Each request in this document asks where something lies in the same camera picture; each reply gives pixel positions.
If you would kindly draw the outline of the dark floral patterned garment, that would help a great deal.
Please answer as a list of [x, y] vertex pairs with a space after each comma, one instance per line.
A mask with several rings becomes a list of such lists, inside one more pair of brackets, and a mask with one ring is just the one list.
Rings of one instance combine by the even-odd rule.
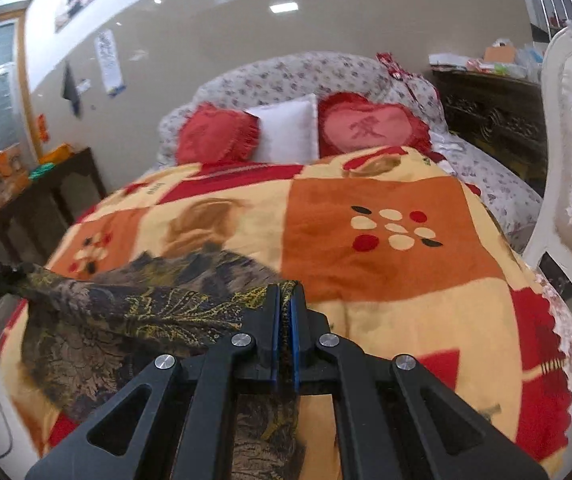
[[48, 399], [80, 422], [158, 354], [194, 356], [238, 332], [269, 286], [287, 318], [295, 283], [205, 245], [177, 258], [144, 252], [86, 280], [27, 266], [10, 290], [30, 306], [22, 362]]

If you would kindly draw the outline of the dark wooden side table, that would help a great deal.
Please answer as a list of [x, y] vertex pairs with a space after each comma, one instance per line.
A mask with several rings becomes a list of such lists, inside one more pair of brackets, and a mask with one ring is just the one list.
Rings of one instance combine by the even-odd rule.
[[66, 226], [72, 226], [76, 222], [65, 197], [62, 195], [62, 183], [73, 174], [90, 179], [101, 200], [108, 196], [92, 150], [90, 148], [82, 148], [81, 151], [73, 153], [52, 170], [47, 171], [44, 177], [40, 177], [30, 183], [16, 197], [1, 206], [0, 242], [10, 260], [13, 262], [21, 260], [17, 247], [8, 235], [8, 229], [12, 221], [16, 221], [19, 224], [40, 258], [42, 260], [47, 258], [48, 252], [41, 244], [38, 231], [36, 231], [36, 227], [32, 223], [34, 207], [38, 206], [40, 201], [45, 200], [46, 197], [53, 200], [59, 216], [62, 217], [62, 221], [65, 222]]

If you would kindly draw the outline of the orange basket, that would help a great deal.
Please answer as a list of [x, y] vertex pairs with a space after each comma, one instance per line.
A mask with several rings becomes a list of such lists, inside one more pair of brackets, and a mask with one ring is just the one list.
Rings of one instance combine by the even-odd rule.
[[65, 162], [74, 154], [73, 148], [67, 143], [60, 144], [54, 150], [51, 150], [45, 154], [43, 154], [39, 158], [39, 163], [41, 165], [59, 165], [62, 162]]

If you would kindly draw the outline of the orange red patchwork blanket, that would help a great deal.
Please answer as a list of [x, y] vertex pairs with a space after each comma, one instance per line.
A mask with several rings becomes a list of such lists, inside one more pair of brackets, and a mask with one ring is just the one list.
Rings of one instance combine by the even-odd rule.
[[[333, 333], [380, 358], [412, 354], [548, 474], [561, 468], [572, 318], [510, 248], [475, 186], [398, 146], [307, 166], [177, 166], [102, 200], [43, 268], [86, 280], [144, 252], [177, 258], [205, 245], [301, 284]], [[0, 370], [45, 455], [79, 422], [22, 362], [29, 309], [24, 298], [6, 328]]]

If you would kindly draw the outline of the dark hanging cloth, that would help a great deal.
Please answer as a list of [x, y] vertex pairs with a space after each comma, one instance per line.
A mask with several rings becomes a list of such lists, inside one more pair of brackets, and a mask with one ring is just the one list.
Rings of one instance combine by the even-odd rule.
[[82, 117], [82, 104], [69, 62], [65, 64], [62, 97], [69, 102], [73, 116], [80, 119]]

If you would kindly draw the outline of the floral bed sheet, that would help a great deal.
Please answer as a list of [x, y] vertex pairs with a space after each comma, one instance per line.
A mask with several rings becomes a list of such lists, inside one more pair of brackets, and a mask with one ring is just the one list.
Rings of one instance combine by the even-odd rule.
[[445, 157], [440, 167], [476, 185], [481, 200], [502, 228], [510, 246], [522, 254], [534, 231], [542, 198], [491, 155], [452, 133], [430, 131], [432, 148]]

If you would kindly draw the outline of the left red heart pillow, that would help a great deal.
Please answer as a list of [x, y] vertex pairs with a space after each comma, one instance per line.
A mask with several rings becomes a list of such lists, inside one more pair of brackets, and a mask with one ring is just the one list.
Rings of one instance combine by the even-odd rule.
[[179, 165], [246, 162], [257, 149], [260, 136], [257, 116], [201, 103], [179, 128], [175, 160]]

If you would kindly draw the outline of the red heart pillow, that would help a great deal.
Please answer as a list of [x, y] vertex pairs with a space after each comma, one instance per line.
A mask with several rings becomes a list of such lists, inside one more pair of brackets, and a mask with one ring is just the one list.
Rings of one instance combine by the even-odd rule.
[[374, 103], [357, 93], [338, 92], [318, 103], [319, 156], [378, 146], [432, 150], [429, 126], [402, 104]]
[[201, 103], [179, 128], [175, 160], [179, 165], [246, 162], [257, 149], [260, 136], [257, 116]]

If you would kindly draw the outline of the right red heart pillow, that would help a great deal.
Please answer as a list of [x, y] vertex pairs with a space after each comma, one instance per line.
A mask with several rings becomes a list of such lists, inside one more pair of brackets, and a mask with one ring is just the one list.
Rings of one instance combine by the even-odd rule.
[[378, 146], [432, 150], [429, 126], [402, 104], [374, 103], [357, 93], [338, 92], [318, 103], [319, 156]]

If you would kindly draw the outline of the white square pillow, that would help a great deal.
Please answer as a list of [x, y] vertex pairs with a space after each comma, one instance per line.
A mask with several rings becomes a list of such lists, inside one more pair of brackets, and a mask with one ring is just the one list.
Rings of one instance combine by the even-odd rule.
[[247, 113], [259, 120], [260, 136], [252, 155], [254, 162], [306, 165], [319, 159], [315, 94], [251, 107]]

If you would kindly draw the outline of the dark carved wooden cabinet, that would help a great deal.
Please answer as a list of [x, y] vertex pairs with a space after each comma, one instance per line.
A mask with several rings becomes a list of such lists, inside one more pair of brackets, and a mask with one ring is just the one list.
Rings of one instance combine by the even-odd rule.
[[547, 133], [540, 85], [472, 72], [434, 70], [450, 131], [545, 192]]

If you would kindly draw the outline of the floral padded headboard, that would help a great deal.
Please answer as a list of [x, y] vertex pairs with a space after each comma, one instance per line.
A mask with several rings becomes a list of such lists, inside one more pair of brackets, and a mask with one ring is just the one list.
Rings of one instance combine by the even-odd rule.
[[340, 52], [303, 52], [255, 61], [201, 84], [188, 103], [159, 122], [155, 167], [176, 165], [179, 128], [202, 102], [244, 110], [307, 94], [324, 99], [338, 92], [357, 93], [376, 103], [402, 104], [432, 132], [448, 131], [438, 90], [425, 77], [404, 70], [390, 53], [366, 58]]

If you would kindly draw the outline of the eye chart wall poster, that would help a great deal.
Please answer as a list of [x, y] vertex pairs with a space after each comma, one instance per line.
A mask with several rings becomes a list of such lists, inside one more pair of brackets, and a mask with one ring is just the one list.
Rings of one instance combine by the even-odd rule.
[[126, 88], [114, 33], [110, 29], [103, 30], [95, 37], [94, 46], [105, 91], [114, 98]]

